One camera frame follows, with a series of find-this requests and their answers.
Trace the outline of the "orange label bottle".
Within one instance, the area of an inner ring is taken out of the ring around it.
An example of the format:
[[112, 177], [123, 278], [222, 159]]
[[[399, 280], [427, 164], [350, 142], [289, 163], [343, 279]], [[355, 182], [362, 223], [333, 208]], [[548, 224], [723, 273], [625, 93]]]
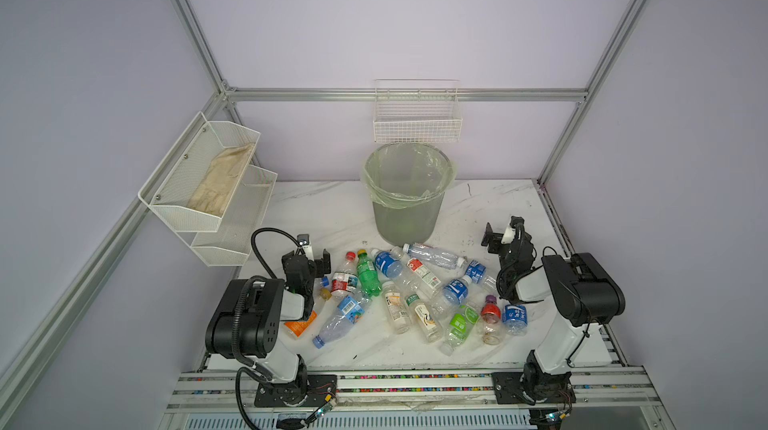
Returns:
[[288, 331], [288, 334], [295, 339], [300, 338], [319, 318], [327, 302], [331, 299], [332, 294], [327, 288], [322, 287], [317, 290], [314, 293], [313, 308], [307, 320], [283, 323], [283, 326]]

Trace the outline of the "large blue label water bottle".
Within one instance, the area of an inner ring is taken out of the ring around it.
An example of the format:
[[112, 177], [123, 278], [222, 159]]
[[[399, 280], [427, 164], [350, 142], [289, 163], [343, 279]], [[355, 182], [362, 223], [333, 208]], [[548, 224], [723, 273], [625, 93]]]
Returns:
[[345, 337], [367, 312], [371, 302], [372, 298], [364, 292], [345, 296], [338, 303], [333, 315], [313, 338], [314, 347], [321, 349]]

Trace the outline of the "red green label clear bottle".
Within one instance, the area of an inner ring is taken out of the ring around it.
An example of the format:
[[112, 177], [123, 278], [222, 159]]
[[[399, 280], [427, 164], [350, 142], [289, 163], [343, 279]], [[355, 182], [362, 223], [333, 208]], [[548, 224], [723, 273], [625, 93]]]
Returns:
[[442, 280], [420, 260], [406, 255], [401, 247], [393, 247], [390, 253], [402, 266], [394, 278], [402, 290], [418, 293], [425, 300], [432, 300], [441, 291]]

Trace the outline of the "blue label white cap bottle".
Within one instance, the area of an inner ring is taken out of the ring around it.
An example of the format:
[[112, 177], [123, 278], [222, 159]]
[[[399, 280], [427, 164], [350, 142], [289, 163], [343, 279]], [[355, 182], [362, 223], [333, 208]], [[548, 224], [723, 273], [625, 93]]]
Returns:
[[375, 268], [379, 270], [386, 278], [393, 280], [402, 274], [402, 263], [397, 260], [389, 251], [372, 249], [371, 258]]

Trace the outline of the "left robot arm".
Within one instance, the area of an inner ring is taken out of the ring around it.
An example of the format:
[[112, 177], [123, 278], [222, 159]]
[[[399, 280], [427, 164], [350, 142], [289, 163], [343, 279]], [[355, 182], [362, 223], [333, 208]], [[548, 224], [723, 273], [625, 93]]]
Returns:
[[296, 336], [318, 317], [330, 294], [323, 288], [331, 273], [331, 256], [319, 259], [301, 252], [281, 258], [285, 276], [231, 281], [205, 333], [211, 355], [236, 361], [257, 384], [257, 408], [310, 407], [327, 403], [337, 389], [332, 374], [311, 374], [305, 359], [280, 339], [280, 331]]

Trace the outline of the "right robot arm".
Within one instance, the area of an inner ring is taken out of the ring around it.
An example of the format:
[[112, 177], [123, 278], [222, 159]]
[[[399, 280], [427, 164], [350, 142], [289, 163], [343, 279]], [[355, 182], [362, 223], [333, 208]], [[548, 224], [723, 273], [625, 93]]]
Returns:
[[497, 402], [572, 403], [575, 358], [601, 326], [624, 312], [622, 290], [590, 253], [568, 258], [556, 252], [538, 254], [519, 216], [502, 233], [487, 225], [481, 245], [498, 256], [496, 291], [502, 300], [521, 306], [550, 299], [558, 312], [521, 371], [492, 374]]

